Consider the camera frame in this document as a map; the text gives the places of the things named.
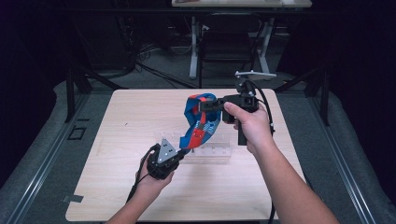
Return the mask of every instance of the black handle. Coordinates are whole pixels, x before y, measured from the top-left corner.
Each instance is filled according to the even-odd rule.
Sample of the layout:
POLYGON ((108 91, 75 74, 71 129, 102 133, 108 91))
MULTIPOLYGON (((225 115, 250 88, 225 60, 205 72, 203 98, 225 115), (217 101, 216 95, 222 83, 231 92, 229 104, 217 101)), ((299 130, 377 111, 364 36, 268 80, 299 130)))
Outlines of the black handle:
POLYGON ((244 131, 242 130, 241 121, 238 120, 238 146, 245 146, 247 141, 248 140, 244 135, 244 131))

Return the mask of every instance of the table leg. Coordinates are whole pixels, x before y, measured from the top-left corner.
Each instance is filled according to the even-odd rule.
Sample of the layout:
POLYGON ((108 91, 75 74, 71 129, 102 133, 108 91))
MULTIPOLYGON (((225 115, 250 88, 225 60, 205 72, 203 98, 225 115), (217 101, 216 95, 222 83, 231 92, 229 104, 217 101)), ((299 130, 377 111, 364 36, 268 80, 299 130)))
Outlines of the table leg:
POLYGON ((262 67, 262 71, 264 73, 270 73, 270 69, 268 68, 268 63, 265 59, 265 53, 268 49, 268 43, 270 42, 273 27, 274 27, 274 18, 271 18, 268 22, 265 23, 263 30, 264 40, 262 41, 262 49, 259 52, 259 60, 260 60, 260 66, 262 67))
POLYGON ((190 79, 197 78, 198 53, 197 53, 197 27, 195 17, 191 19, 191 64, 190 79))

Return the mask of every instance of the black curtain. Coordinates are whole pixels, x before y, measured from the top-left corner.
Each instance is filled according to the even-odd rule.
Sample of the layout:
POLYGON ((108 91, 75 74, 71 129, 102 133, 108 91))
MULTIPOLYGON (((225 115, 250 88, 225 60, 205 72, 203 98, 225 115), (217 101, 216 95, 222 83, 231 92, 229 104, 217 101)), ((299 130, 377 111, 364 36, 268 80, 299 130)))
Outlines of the black curtain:
POLYGON ((0 20, 0 186, 49 118, 56 102, 53 85, 59 81, 45 76, 10 18, 0 20))
MULTIPOLYGON (((326 9, 320 7, 325 2, 332 4, 314 1, 313 9, 326 9)), ((330 90, 341 100, 383 190, 396 203, 396 8, 389 0, 334 5, 342 6, 334 10, 345 16, 302 20, 277 71, 300 76, 336 48, 327 69, 330 90)))

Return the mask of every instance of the black cable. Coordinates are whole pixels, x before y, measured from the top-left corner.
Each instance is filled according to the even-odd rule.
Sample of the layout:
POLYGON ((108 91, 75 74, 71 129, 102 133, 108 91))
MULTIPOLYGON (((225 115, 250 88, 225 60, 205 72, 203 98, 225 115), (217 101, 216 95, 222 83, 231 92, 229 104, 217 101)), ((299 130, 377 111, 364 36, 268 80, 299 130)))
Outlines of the black cable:
POLYGON ((146 59, 149 59, 151 57, 151 51, 155 49, 156 47, 154 44, 146 44, 140 49, 139 53, 137 54, 137 61, 141 63, 146 59))
POLYGON ((272 118, 271 109, 270 109, 270 106, 268 105, 267 98, 265 97, 265 94, 262 91, 262 88, 260 88, 259 85, 257 85, 254 81, 252 81, 250 79, 247 79, 247 82, 252 84, 259 91, 260 95, 262 96, 262 102, 265 105, 265 109, 267 110, 268 119, 269 119, 269 122, 270 122, 271 135, 274 135, 275 129, 274 129, 274 121, 273 121, 273 118, 272 118))
POLYGON ((112 78, 116 78, 116 77, 124 77, 128 74, 130 74, 131 72, 134 71, 134 67, 126 67, 124 69, 122 69, 121 71, 119 71, 116 74, 112 74, 112 75, 101 75, 102 77, 105 77, 107 79, 112 79, 112 78))
POLYGON ((274 216, 275 216, 275 207, 274 207, 274 203, 271 203, 271 215, 268 218, 268 224, 272 224, 272 222, 274 221, 274 216))
POLYGON ((131 200, 131 198, 134 197, 134 193, 136 192, 137 185, 140 183, 140 181, 142 181, 142 179, 144 179, 146 176, 149 175, 149 174, 146 174, 145 176, 140 178, 140 175, 141 175, 142 169, 143 169, 143 165, 144 165, 144 163, 145 163, 145 161, 146 161, 146 159, 149 156, 151 151, 153 151, 153 149, 150 148, 148 150, 148 152, 146 153, 146 155, 142 158, 142 161, 140 162, 139 170, 137 171, 136 179, 134 180, 134 185, 132 186, 132 189, 129 192, 128 199, 126 200, 126 202, 129 202, 129 200, 131 200))
POLYGON ((151 73, 152 75, 154 75, 154 76, 162 77, 162 78, 164 78, 164 79, 167 80, 167 81, 175 82, 175 83, 177 83, 177 84, 183 85, 183 86, 185 86, 185 87, 187 87, 187 88, 190 88, 190 89, 196 89, 196 88, 197 88, 196 86, 193 86, 193 85, 190 84, 189 82, 186 82, 186 81, 177 79, 177 78, 175 78, 175 77, 173 77, 173 76, 171 76, 171 75, 169 75, 169 74, 166 74, 165 72, 161 72, 161 71, 159 71, 159 70, 150 68, 150 67, 148 67, 148 66, 146 66, 146 65, 144 65, 144 64, 142 64, 142 63, 140 63, 140 62, 137 62, 136 64, 139 65, 142 69, 144 69, 144 70, 150 72, 150 73, 151 73))

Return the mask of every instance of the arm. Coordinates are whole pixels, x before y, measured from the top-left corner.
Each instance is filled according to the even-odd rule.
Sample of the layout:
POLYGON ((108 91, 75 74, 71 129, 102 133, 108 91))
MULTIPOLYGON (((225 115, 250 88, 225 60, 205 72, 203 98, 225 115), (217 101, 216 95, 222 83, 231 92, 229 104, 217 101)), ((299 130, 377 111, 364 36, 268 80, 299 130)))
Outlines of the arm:
MULTIPOLYGON (((147 160, 143 164, 141 176, 148 174, 147 160)), ((134 197, 125 204, 107 223, 136 223, 143 212, 157 199, 161 190, 172 180, 172 172, 165 180, 157 180, 150 175, 144 177, 137 185, 134 197)))
POLYGON ((242 124, 247 150, 253 154, 282 223, 338 223, 332 211, 295 172, 277 148, 271 135, 267 113, 260 105, 248 113, 225 103, 226 111, 242 124))

